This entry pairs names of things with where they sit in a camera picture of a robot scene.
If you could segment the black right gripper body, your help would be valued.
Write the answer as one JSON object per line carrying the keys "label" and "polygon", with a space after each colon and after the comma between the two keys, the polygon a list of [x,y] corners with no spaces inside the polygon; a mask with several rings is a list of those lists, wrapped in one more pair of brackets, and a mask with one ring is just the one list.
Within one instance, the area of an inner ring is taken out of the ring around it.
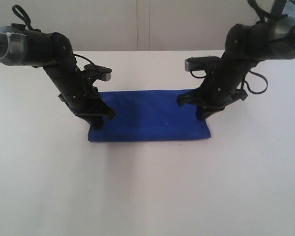
{"label": "black right gripper body", "polygon": [[237,87],[248,73],[246,61],[220,61],[205,78],[199,88],[194,90],[195,98],[212,107],[225,107],[248,96],[243,88]]}

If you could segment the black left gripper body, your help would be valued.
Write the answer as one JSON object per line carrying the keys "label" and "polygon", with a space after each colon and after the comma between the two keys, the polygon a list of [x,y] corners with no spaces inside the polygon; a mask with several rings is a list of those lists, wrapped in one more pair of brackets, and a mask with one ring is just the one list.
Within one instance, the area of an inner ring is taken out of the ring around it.
{"label": "black left gripper body", "polygon": [[59,90],[60,99],[74,115],[80,118],[106,115],[106,103],[77,66],[45,66],[44,71]]}

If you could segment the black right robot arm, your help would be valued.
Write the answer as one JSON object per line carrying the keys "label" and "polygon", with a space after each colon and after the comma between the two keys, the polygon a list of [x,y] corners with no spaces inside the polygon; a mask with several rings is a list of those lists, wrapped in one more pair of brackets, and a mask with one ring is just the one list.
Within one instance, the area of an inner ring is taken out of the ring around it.
{"label": "black right robot arm", "polygon": [[295,21],[284,15],[277,21],[257,22],[253,26],[236,24],[227,34],[221,57],[191,57],[185,60],[185,71],[204,71],[201,85],[177,97],[179,106],[197,107],[196,117],[204,120],[227,106],[255,94],[246,81],[260,62],[295,59]]}

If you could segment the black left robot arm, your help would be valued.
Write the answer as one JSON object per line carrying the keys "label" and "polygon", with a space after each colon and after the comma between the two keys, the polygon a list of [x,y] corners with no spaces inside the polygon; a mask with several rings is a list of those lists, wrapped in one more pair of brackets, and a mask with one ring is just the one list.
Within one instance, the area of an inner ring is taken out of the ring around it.
{"label": "black left robot arm", "polygon": [[69,39],[58,32],[42,33],[18,24],[0,28],[0,63],[43,68],[68,109],[93,128],[101,129],[104,118],[113,119],[116,113],[93,84],[109,81],[112,70],[92,61],[81,70],[78,57]]}

